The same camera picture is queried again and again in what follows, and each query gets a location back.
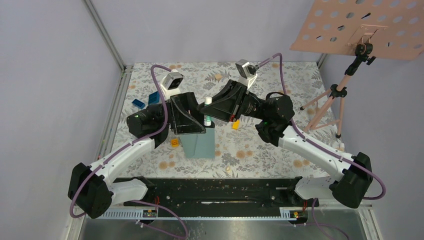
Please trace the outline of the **teal paper envelope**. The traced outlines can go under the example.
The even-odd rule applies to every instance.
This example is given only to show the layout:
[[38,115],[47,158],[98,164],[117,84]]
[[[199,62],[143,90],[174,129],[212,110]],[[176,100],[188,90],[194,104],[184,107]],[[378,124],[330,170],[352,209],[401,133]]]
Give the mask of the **teal paper envelope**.
[[214,128],[206,128],[206,133],[184,134],[179,138],[187,159],[215,158]]

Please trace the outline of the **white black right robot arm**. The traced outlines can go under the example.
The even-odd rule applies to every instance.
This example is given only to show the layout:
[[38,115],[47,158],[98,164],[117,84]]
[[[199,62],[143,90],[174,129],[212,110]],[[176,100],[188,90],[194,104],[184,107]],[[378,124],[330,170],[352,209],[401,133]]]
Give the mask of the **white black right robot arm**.
[[327,172],[327,180],[306,178],[289,189],[286,198],[293,206],[318,198],[334,199],[356,209],[375,179],[366,154],[342,153],[300,131],[292,120],[295,115],[292,100],[281,92],[270,92],[260,99],[244,84],[229,80],[211,97],[211,102],[205,100],[197,109],[225,122],[235,122],[240,116],[259,119],[255,129],[262,141],[291,151]]

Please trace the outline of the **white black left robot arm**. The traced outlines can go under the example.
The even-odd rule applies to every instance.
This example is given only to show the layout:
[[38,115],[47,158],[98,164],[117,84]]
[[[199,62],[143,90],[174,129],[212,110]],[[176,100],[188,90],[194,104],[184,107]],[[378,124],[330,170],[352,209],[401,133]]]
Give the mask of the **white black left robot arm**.
[[142,180],[116,182],[116,179],[135,160],[158,148],[170,132],[203,135],[213,129],[215,124],[206,122],[204,109],[215,101],[215,97],[208,96],[198,103],[193,92],[180,93],[128,116],[126,124],[134,140],[89,165],[79,163],[73,168],[67,193],[71,200],[70,215],[95,219],[109,207],[127,201],[138,200],[144,206],[152,204],[155,192]]

